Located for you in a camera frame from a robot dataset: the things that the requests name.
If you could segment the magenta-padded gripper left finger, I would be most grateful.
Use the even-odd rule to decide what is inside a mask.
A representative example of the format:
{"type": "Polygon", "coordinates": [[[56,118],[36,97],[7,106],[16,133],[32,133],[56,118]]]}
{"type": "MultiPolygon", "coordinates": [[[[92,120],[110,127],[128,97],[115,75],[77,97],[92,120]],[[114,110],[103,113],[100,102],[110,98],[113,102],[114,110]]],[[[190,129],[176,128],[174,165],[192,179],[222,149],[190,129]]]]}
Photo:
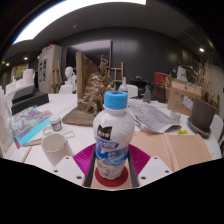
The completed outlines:
{"type": "Polygon", "coordinates": [[[53,169],[53,173],[82,187],[92,184],[95,165],[95,144],[87,146],[75,156],[65,156],[53,169]]]}

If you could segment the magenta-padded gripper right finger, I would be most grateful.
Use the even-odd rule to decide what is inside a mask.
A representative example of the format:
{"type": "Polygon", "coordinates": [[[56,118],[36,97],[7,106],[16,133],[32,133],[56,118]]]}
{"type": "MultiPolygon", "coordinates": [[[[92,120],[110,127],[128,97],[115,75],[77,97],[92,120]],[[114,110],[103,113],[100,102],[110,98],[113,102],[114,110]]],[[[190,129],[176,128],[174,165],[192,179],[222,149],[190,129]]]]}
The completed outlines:
{"type": "Polygon", "coordinates": [[[158,156],[149,156],[134,145],[129,145],[128,163],[134,188],[143,187],[173,173],[158,156]]]}

